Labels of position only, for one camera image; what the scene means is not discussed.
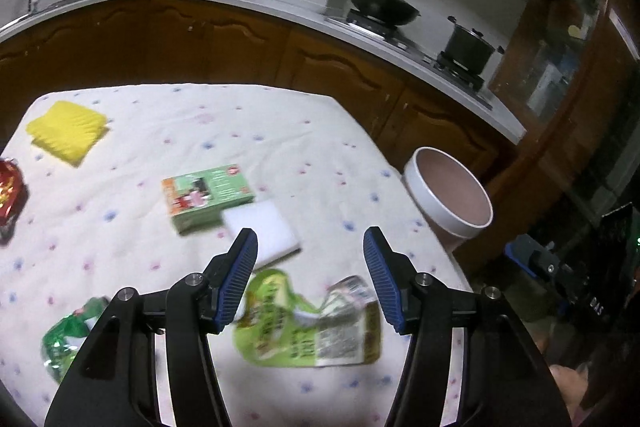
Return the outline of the person's right hand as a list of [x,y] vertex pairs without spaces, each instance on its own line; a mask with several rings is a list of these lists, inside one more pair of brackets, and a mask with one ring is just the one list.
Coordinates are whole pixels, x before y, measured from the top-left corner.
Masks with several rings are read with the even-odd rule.
[[558,386],[561,398],[567,409],[573,426],[581,426],[592,407],[584,407],[589,389],[591,369],[591,353],[589,347],[573,331],[564,327],[547,324],[542,329],[531,329],[535,346],[549,366],[551,376]]

